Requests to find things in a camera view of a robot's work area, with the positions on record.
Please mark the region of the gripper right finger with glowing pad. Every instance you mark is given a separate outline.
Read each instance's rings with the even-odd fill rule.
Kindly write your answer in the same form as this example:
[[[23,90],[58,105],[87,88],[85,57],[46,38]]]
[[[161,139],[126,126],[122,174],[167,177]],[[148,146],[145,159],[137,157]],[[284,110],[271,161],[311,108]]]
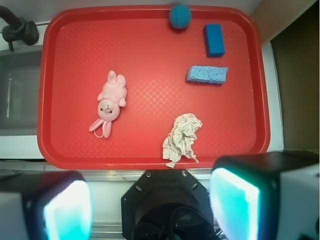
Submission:
[[[220,157],[209,180],[212,213],[229,240],[317,240],[320,156],[276,151]]]

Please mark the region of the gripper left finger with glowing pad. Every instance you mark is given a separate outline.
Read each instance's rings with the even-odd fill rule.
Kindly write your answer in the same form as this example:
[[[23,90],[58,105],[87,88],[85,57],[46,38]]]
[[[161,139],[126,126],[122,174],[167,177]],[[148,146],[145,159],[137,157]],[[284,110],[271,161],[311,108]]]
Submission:
[[[92,225],[92,191],[78,171],[0,177],[2,240],[88,240]]]

